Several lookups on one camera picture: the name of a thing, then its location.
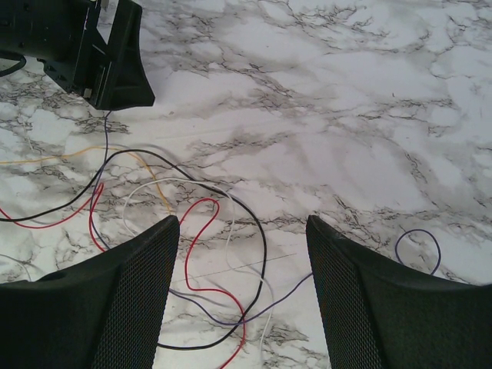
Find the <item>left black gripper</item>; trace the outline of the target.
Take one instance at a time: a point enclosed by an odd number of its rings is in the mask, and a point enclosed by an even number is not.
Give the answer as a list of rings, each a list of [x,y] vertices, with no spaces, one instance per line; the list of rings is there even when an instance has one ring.
[[[151,107],[155,95],[141,61],[142,7],[118,3],[108,44],[97,31],[106,1],[2,1],[1,58],[16,62],[1,76],[23,68],[26,58],[67,93],[99,110]]]

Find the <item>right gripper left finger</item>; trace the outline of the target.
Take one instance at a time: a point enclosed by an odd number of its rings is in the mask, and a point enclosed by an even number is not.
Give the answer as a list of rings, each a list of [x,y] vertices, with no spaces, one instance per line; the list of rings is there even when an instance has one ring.
[[[180,226],[140,235],[37,281],[1,286],[3,368],[150,368]]]

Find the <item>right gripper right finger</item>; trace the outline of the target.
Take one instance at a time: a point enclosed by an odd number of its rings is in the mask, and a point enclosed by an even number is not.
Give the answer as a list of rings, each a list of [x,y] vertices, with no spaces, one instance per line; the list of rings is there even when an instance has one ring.
[[[398,264],[318,216],[307,250],[333,368],[489,368],[491,287]]]

